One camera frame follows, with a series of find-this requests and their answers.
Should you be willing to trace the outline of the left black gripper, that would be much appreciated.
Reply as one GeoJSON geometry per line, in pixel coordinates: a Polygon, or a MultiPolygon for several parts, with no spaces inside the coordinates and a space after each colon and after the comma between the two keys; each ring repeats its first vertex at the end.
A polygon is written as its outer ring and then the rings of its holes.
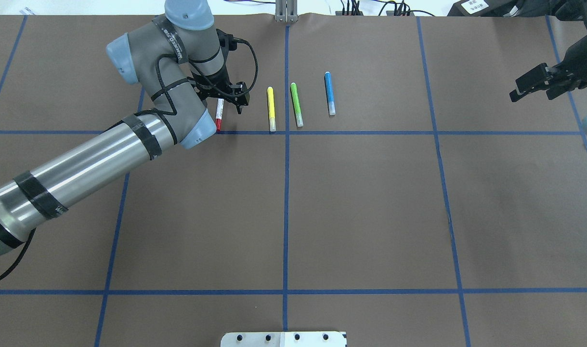
{"type": "Polygon", "coordinates": [[[221,29],[212,29],[208,45],[202,45],[202,55],[192,57],[192,76],[195,88],[201,101],[208,97],[222,98],[235,106],[238,115],[250,103],[251,86],[244,81],[233,83],[230,81],[227,70],[229,53],[238,46],[245,45],[251,49],[251,44],[243,38],[225,33],[221,29]]]}

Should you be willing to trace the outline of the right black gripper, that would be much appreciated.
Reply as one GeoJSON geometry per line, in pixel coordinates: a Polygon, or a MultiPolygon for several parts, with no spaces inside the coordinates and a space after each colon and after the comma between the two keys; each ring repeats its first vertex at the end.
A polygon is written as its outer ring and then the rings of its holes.
{"type": "MultiPolygon", "coordinates": [[[[584,22],[587,30],[587,0],[558,0],[550,12],[560,21],[584,22]]],[[[531,93],[544,91],[549,100],[566,92],[587,88],[587,34],[565,52],[564,59],[549,67],[541,63],[516,79],[515,89],[509,92],[515,103],[531,93]]]]}

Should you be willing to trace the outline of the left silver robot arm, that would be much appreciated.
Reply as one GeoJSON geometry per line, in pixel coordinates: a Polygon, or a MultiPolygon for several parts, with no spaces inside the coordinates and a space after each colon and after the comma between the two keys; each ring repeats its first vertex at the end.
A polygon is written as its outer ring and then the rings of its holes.
{"type": "Polygon", "coordinates": [[[175,145],[190,149],[215,134],[208,97],[250,102],[252,85],[232,83],[229,51],[248,41],[216,28],[206,0],[167,0],[164,13],[110,42],[121,77],[139,83],[153,108],[124,117],[95,138],[0,187],[0,256],[27,244],[47,220],[175,145]]]}

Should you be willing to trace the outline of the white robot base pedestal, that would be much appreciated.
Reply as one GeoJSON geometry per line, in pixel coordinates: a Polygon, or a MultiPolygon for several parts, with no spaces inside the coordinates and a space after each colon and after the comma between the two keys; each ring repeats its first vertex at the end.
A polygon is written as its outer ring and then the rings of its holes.
{"type": "Polygon", "coordinates": [[[346,347],[345,332],[230,332],[223,335],[221,347],[346,347]]]}

